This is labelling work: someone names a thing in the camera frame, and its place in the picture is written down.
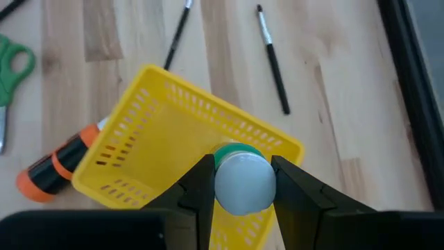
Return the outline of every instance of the green ring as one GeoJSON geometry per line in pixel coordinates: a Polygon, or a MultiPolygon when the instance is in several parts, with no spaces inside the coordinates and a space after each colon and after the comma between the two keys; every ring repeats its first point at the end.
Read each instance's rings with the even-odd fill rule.
{"type": "Polygon", "coordinates": [[[216,170],[219,167],[219,165],[221,164],[222,159],[235,151],[245,151],[245,152],[250,152],[250,153],[254,153],[257,154],[258,156],[261,156],[262,158],[265,158],[261,151],[257,150],[255,147],[244,144],[244,143],[229,143],[227,145],[224,145],[222,147],[220,147],[219,149],[216,150],[216,152],[214,153],[214,162],[216,163],[216,170]]]}

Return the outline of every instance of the orange black marker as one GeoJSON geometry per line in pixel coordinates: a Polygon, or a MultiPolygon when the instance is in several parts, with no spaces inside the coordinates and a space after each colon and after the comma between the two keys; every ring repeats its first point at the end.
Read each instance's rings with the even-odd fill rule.
{"type": "Polygon", "coordinates": [[[105,123],[106,118],[98,124],[87,126],[60,148],[23,170],[16,180],[19,191],[26,198],[36,202],[52,200],[59,191],[69,185],[74,170],[105,123]]]}

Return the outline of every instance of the white ball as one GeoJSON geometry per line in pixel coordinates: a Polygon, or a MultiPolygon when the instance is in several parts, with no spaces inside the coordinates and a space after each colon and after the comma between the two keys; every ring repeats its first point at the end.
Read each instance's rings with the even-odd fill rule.
{"type": "Polygon", "coordinates": [[[247,215],[268,208],[275,198],[276,176],[257,154],[241,151],[226,156],[214,180],[216,199],[232,215],[247,215]]]}

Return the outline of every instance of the scissors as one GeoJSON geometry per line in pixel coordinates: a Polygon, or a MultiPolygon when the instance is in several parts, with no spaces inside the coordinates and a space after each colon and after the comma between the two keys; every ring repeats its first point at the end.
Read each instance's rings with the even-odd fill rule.
{"type": "Polygon", "coordinates": [[[3,153],[6,141],[6,123],[8,106],[14,97],[16,87],[33,71],[35,56],[31,49],[15,44],[0,34],[0,153],[3,153]],[[20,53],[28,56],[28,62],[20,72],[12,69],[12,60],[20,53]]]}

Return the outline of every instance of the wooden surface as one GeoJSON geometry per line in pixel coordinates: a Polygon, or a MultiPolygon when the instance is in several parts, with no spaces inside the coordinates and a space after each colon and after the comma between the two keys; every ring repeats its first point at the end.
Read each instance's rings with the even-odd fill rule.
{"type": "MultiPolygon", "coordinates": [[[[171,71],[298,138],[307,152],[302,168],[332,187],[380,210],[431,210],[376,3],[260,1],[289,116],[281,112],[257,3],[195,1],[171,71]]],[[[0,24],[0,33],[37,56],[9,110],[0,216],[100,207],[72,188],[53,203],[33,203],[18,193],[15,177],[105,117],[140,65],[163,65],[182,8],[178,0],[32,0],[0,24]]],[[[281,241],[274,230],[266,248],[283,249],[281,241]]]]}

